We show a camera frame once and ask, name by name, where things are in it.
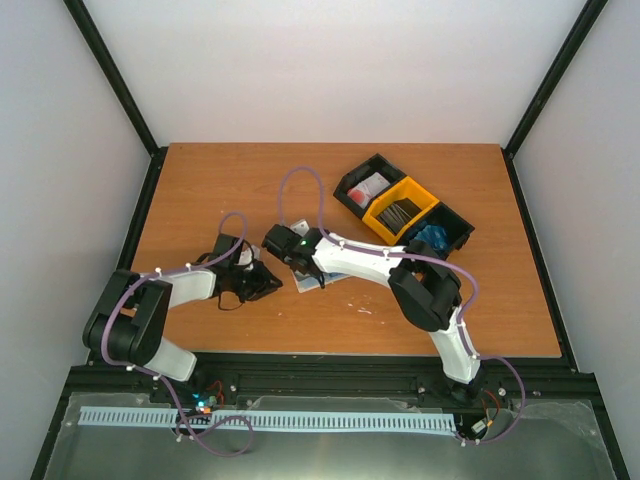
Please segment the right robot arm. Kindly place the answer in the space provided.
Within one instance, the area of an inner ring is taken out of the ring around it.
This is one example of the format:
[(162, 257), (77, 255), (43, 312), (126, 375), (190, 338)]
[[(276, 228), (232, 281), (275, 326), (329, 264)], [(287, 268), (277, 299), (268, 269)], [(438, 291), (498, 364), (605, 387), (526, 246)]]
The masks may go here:
[(464, 314), (459, 277), (472, 287), (475, 279), (440, 259), (422, 241), (405, 246), (356, 242), (321, 228), (301, 235), (276, 224), (261, 247), (292, 271), (315, 278), (321, 285), (332, 274), (343, 274), (388, 288), (404, 318), (429, 334), (449, 381), (451, 397), (469, 405), (479, 395), (483, 378), (480, 354), (473, 347)]

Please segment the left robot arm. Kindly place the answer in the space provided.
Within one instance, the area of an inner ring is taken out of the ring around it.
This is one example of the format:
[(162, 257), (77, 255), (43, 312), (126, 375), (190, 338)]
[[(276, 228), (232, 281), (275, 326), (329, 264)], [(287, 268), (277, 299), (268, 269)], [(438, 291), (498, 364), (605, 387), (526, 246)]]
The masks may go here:
[(186, 402), (197, 402), (207, 393), (208, 378), (196, 369), (193, 352), (164, 337), (169, 310), (225, 293), (245, 304), (282, 286), (260, 260), (258, 247), (220, 234), (212, 251), (176, 270), (115, 271), (85, 325), (82, 341), (112, 365), (140, 367), (173, 380), (177, 395)]

